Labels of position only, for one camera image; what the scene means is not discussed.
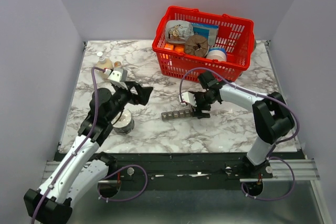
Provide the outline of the grey weekly pill organizer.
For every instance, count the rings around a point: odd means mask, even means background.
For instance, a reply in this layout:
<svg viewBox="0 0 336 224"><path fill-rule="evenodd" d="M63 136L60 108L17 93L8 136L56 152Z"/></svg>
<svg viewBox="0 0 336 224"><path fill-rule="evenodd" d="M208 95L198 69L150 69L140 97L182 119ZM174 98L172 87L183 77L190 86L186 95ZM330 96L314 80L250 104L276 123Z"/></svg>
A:
<svg viewBox="0 0 336 224"><path fill-rule="evenodd" d="M193 116L193 112L191 110L178 110L178 111L168 111L161 113L162 121L171 121L178 119L190 118Z"/></svg>

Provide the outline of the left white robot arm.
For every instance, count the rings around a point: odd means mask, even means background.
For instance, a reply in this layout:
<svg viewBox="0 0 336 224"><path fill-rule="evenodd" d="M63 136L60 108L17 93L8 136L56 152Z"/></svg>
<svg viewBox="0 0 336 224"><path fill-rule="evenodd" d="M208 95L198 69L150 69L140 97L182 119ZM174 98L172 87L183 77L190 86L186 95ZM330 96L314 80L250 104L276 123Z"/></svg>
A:
<svg viewBox="0 0 336 224"><path fill-rule="evenodd" d="M90 110L69 152L38 189L29 189L24 195L32 223L67 223L76 203L91 187L116 175L114 158L101 153L92 162L89 159L107 139L112 121L124 107L128 103L146 105L153 87L127 81L123 88L116 84L113 88L114 93L107 88L94 88Z"/></svg>

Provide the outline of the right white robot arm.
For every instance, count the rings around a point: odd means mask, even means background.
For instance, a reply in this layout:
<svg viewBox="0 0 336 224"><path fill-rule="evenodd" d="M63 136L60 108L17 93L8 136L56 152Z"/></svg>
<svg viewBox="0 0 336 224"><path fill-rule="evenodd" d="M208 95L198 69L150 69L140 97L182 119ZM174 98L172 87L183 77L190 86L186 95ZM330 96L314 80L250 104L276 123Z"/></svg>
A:
<svg viewBox="0 0 336 224"><path fill-rule="evenodd" d="M260 166L274 150L276 142L286 136L295 126L295 120L282 95L257 93L227 80L217 80L210 71L198 76L204 92L180 93L180 102L192 107L194 117L209 118L211 105L230 102L253 114L257 138L244 156L241 171L249 178L260 172Z"/></svg>

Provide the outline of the small amber bottle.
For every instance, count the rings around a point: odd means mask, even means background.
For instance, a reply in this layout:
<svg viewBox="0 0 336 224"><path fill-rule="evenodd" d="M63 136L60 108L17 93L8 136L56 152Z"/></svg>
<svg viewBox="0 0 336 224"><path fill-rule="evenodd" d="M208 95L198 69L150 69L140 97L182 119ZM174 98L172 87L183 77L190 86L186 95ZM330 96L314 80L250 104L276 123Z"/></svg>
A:
<svg viewBox="0 0 336 224"><path fill-rule="evenodd" d="M120 61L115 61L115 62L113 63L113 67L114 67L114 68L122 68L122 63L121 63Z"/></svg>

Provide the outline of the yellow liquid bottle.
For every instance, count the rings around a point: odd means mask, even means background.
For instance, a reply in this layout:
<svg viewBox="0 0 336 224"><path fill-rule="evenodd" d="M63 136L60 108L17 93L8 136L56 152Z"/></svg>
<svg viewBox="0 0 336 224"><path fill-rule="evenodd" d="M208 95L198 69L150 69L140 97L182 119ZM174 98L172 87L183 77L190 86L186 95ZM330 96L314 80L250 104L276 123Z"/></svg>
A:
<svg viewBox="0 0 336 224"><path fill-rule="evenodd" d="M97 53L98 62L96 67L102 69L103 71L99 71L99 76L102 80L108 81L109 74L113 71L113 62L104 55L103 52Z"/></svg>

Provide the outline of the orange small box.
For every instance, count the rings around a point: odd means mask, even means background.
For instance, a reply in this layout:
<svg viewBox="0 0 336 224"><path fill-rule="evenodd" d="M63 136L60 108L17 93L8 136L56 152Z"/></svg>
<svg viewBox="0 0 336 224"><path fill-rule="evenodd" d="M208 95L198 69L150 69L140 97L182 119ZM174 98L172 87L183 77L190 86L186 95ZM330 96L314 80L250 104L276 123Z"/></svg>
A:
<svg viewBox="0 0 336 224"><path fill-rule="evenodd" d="M164 49L173 51L174 50L174 45L166 43L165 46L164 46Z"/></svg>

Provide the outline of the white blue tub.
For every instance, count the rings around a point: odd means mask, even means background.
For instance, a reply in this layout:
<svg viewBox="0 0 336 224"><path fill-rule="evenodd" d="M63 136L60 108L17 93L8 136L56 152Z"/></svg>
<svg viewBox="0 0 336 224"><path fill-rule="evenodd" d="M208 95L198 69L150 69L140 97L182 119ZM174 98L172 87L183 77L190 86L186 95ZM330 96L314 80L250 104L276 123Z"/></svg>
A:
<svg viewBox="0 0 336 224"><path fill-rule="evenodd" d="M206 59L227 61L227 52L222 47L213 47L209 49Z"/></svg>

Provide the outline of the orange fruit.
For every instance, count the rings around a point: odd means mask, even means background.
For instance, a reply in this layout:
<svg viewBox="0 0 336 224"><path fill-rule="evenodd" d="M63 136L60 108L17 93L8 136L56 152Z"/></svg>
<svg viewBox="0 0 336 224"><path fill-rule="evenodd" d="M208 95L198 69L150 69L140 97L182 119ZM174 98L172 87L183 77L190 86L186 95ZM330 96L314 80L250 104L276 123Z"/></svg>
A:
<svg viewBox="0 0 336 224"><path fill-rule="evenodd" d="M183 54L184 53L184 45L175 45L174 46L174 51Z"/></svg>

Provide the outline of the brown round paper package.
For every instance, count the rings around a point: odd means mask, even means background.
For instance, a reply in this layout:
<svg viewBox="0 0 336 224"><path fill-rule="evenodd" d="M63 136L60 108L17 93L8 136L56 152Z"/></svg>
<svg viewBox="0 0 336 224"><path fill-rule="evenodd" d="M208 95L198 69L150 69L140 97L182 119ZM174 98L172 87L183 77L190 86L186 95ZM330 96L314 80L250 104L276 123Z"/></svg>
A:
<svg viewBox="0 0 336 224"><path fill-rule="evenodd" d="M209 45L205 37L200 35L190 36L184 45L184 52L191 56L205 58Z"/></svg>

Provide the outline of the silver snack pouch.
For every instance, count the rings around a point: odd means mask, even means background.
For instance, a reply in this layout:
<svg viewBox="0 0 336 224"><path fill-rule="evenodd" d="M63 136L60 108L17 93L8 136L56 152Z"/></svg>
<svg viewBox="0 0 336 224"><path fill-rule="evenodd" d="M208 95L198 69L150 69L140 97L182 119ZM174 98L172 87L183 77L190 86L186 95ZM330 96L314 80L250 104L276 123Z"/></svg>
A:
<svg viewBox="0 0 336 224"><path fill-rule="evenodd" d="M185 20L170 20L165 26L165 40L170 44L185 44L194 35L192 23Z"/></svg>

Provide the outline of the blue packet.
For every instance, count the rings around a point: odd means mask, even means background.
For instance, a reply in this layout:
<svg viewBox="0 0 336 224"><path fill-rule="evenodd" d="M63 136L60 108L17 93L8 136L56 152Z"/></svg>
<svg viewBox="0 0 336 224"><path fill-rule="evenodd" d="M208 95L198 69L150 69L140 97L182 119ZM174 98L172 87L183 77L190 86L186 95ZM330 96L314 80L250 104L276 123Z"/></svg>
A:
<svg viewBox="0 0 336 224"><path fill-rule="evenodd" d="M218 25L192 23L192 27L194 34L205 37L208 41L209 46L215 45L219 30Z"/></svg>

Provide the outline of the red plastic shopping basket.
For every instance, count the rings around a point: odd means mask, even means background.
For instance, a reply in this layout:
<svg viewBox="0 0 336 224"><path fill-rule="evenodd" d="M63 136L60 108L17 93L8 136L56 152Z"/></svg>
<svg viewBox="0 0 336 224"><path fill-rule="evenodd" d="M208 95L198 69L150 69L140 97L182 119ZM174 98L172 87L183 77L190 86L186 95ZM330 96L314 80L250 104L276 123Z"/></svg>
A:
<svg viewBox="0 0 336 224"><path fill-rule="evenodd" d="M196 82L205 67L235 81L250 66L254 41L250 19L170 6L152 48L166 76L180 79L190 71L187 80Z"/></svg>

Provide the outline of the black table front rail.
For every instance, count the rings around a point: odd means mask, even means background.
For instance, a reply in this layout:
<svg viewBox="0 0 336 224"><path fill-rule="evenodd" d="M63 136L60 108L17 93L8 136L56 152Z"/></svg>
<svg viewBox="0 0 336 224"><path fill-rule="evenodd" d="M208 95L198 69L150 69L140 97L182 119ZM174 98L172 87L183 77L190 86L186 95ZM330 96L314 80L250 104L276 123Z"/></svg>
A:
<svg viewBox="0 0 336 224"><path fill-rule="evenodd" d="M113 191L239 190L243 179L253 190L257 180L273 179L269 161L257 168L244 164L245 153L105 153L93 154L70 187L101 185L103 195Z"/></svg>

